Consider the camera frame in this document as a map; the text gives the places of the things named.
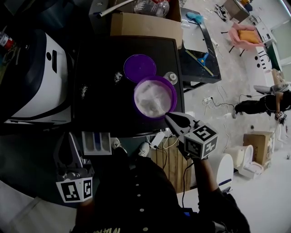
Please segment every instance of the pink chair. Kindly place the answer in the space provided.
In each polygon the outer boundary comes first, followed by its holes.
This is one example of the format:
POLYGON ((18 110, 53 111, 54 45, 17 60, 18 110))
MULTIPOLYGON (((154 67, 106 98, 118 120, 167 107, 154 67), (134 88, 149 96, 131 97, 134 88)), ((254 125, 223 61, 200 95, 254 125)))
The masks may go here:
POLYGON ((240 56, 242 55, 242 53, 245 50, 249 50, 249 49, 254 49, 255 47, 264 47, 265 45, 263 44, 262 40, 260 39, 259 34, 256 31, 256 27, 255 26, 251 26, 251 25, 240 25, 237 23, 233 23, 231 29, 229 30, 229 32, 222 32, 223 33, 229 33, 229 36, 231 37, 231 41, 233 43, 233 47, 231 48, 231 50, 234 47, 237 48, 242 48, 243 51, 241 52, 240 56), (238 31, 239 30, 248 30, 248 31, 254 31, 256 34, 256 37, 259 41, 259 44, 253 44, 250 43, 248 41, 241 41, 240 37, 238 36, 238 31))

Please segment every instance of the purple bowl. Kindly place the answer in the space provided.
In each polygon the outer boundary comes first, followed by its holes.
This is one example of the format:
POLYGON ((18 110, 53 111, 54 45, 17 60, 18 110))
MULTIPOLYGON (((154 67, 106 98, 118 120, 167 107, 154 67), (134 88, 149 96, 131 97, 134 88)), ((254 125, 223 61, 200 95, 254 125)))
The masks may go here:
POLYGON ((138 83, 146 77, 156 75, 156 64, 149 56, 135 54, 126 59, 123 71, 129 80, 138 83))
POLYGON ((152 118, 149 116, 144 115, 137 107, 136 103, 135 103, 135 93, 137 88, 145 81, 149 81, 149 80, 154 80, 154 81, 159 81, 161 83, 161 86, 166 86, 171 90, 171 106, 168 112, 174 111, 174 109, 176 108, 177 105, 177 92, 175 90, 175 88, 173 87, 173 85, 165 78, 161 77, 161 76, 151 76, 151 77, 147 77, 142 79, 135 87, 134 90, 134 94, 133 94, 133 103, 134 103, 134 107, 136 109, 136 111, 141 114, 143 117, 147 118, 147 119, 151 119, 151 120, 159 120, 159 119, 163 119, 165 118, 165 115, 163 116, 159 116, 156 118, 152 118))

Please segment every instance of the white powder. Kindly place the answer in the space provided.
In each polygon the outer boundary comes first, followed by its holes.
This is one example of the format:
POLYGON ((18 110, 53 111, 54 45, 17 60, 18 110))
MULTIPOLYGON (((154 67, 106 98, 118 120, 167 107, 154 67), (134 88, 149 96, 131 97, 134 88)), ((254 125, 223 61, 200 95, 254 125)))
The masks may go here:
POLYGON ((84 87, 82 88, 82 93, 81 93, 81 97, 82 97, 82 99, 84 99, 84 97, 85 97, 85 93, 86 93, 87 89, 88 89, 87 86, 84 86, 84 87))
POLYGON ((171 108, 171 89, 159 81, 143 82, 134 97, 137 108, 147 117, 161 117, 171 108))
POLYGON ((121 80, 121 78, 122 78, 122 74, 121 74, 120 72, 117 72, 117 73, 115 74, 115 76, 114 76, 114 82, 115 82, 115 85, 116 85, 117 83, 119 83, 119 81, 121 80))

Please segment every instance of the hand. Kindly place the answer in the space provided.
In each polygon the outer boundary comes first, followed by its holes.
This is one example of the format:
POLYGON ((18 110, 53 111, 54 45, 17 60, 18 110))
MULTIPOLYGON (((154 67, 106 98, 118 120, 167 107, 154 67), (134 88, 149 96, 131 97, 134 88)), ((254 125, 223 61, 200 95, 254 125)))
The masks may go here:
POLYGON ((275 120, 277 121, 277 120, 279 119, 279 117, 280 117, 280 116, 279 116, 279 113, 276 112, 276 113, 275 113, 275 120))
POLYGON ((94 201, 93 198, 89 198, 88 200, 81 202, 80 206, 88 206, 88 205, 94 204, 93 201, 94 201))

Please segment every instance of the white toilet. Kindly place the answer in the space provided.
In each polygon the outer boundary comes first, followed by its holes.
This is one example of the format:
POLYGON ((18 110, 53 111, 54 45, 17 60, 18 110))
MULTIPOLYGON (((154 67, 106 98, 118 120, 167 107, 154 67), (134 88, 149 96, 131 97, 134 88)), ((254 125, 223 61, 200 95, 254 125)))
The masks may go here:
POLYGON ((264 171, 262 165, 252 161, 253 152, 254 148, 252 145, 246 147, 236 146, 224 150, 224 153, 231 155, 234 168, 237 169, 241 175, 251 179, 259 176, 264 171))

